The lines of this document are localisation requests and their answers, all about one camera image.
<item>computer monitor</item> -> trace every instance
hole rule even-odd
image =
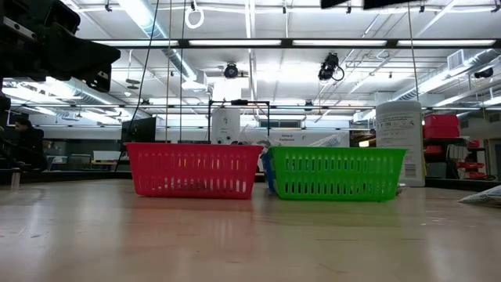
[[[121,142],[154,143],[156,126],[157,119],[155,117],[126,121],[122,123]]]

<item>red basket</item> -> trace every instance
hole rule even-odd
[[[135,192],[249,199],[261,146],[126,143]]]

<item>ceiling beam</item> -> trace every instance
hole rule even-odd
[[[149,39],[91,39],[118,49],[148,49]],[[173,38],[172,49],[396,49],[410,50],[408,38]],[[151,49],[168,48],[167,40],[152,40]],[[501,38],[414,39],[414,49],[501,48]],[[384,62],[388,63],[396,55]]]

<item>laboratory room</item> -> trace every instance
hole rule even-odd
[[[0,281],[499,282],[499,0],[1,0]]]

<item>security camera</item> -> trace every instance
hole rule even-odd
[[[225,69],[225,78],[236,78],[238,76],[238,69],[236,63],[228,63]]]

